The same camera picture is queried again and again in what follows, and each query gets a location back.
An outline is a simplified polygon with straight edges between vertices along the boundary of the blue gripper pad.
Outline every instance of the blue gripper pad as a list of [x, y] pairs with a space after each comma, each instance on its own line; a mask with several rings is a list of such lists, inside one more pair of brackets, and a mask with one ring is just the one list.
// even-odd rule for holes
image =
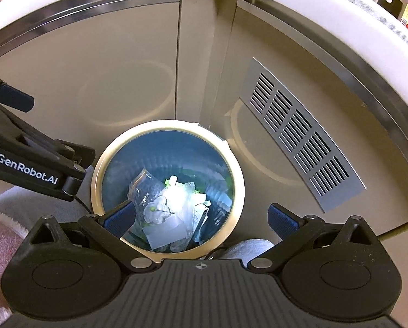
[[291, 218], [285, 212], [289, 212], [284, 207], [279, 208], [277, 204], [272, 204], [268, 209], [268, 224], [281, 239], [285, 239], [292, 233], [300, 229], [303, 219], [293, 214]]
[[136, 208], [129, 202], [122, 208], [114, 208], [101, 217], [104, 219], [103, 227], [115, 237], [122, 237], [136, 220]]

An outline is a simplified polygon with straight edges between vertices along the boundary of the cabinet door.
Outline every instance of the cabinet door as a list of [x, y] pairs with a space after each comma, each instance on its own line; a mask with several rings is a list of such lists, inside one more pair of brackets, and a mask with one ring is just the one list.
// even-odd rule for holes
[[[329, 134], [366, 190], [324, 213], [284, 152], [240, 99], [256, 58]], [[211, 128], [227, 139], [242, 167], [246, 199], [232, 240], [278, 237], [267, 209], [277, 202], [327, 222], [361, 215], [377, 234], [408, 221], [408, 164], [363, 102], [323, 63], [279, 30], [237, 8]]]
[[179, 3], [127, 8], [63, 26], [0, 57], [0, 78], [32, 95], [17, 116], [97, 157], [122, 132], [175, 116]]

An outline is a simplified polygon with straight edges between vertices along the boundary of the black cable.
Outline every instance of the black cable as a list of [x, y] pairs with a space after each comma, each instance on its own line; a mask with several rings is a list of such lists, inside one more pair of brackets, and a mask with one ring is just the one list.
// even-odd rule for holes
[[396, 228], [388, 230], [387, 232], [384, 232], [383, 234], [378, 235], [377, 238], [380, 241], [385, 241], [385, 240], [390, 239], [393, 236], [397, 236], [398, 234], [401, 234], [401, 233], [403, 233], [403, 232], [405, 232], [407, 230], [408, 230], [408, 222], [406, 222], [406, 223], [404, 223], [402, 225], [399, 225]]
[[83, 201], [81, 201], [81, 199], [80, 199], [79, 197], [75, 196], [75, 199], [81, 204], [81, 206], [83, 206], [83, 207], [85, 208], [85, 210], [86, 210], [87, 212], [93, 213], [93, 211], [91, 211], [91, 210], [89, 209], [89, 207], [87, 207], [87, 206], [85, 205], [85, 203], [84, 203]]
[[217, 251], [220, 251], [222, 249], [227, 249], [227, 247], [217, 247], [213, 250], [210, 250], [210, 252], [205, 256], [204, 260], [207, 260], [208, 258], [210, 258], [210, 256], [214, 253], [216, 253]]

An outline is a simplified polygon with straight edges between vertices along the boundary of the metal screw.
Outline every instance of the metal screw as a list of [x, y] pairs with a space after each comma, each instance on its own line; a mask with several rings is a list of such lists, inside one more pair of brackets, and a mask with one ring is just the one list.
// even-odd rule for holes
[[74, 164], [73, 166], [74, 166], [74, 168], [77, 169], [78, 171], [85, 172], [84, 168], [83, 168], [81, 165]]
[[272, 260], [266, 257], [256, 257], [251, 261], [251, 265], [256, 269], [267, 269], [272, 266]]
[[152, 265], [152, 260], [147, 257], [135, 257], [131, 260], [131, 265], [137, 269], [146, 269]]

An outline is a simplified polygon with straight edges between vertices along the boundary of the plastic bag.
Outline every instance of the plastic bag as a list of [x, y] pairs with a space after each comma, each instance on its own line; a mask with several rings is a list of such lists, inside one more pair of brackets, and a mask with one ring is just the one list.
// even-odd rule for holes
[[166, 205], [166, 197], [159, 196], [146, 205], [143, 210], [143, 219], [145, 223], [162, 224], [171, 213], [169, 207]]
[[148, 223], [144, 220], [144, 209], [159, 197], [164, 188], [163, 182], [152, 176], [148, 170], [143, 169], [128, 189], [128, 200], [133, 201], [136, 207], [136, 220], [129, 231], [145, 242], [148, 240], [142, 228], [146, 227]]
[[190, 196], [195, 193], [195, 184], [171, 183], [161, 195], [166, 197], [167, 206], [178, 216], [186, 226], [186, 236], [171, 242], [170, 249], [173, 253], [184, 251], [193, 234], [193, 209], [190, 207]]
[[206, 194], [196, 193], [193, 191], [189, 193], [187, 202], [184, 204], [183, 218], [187, 224], [187, 236], [183, 240], [177, 241], [171, 244], [171, 251], [173, 253], [179, 253], [185, 251], [187, 245], [192, 240], [192, 237], [197, 230], [198, 223], [203, 216], [203, 213], [208, 208], [203, 204], [206, 201]]

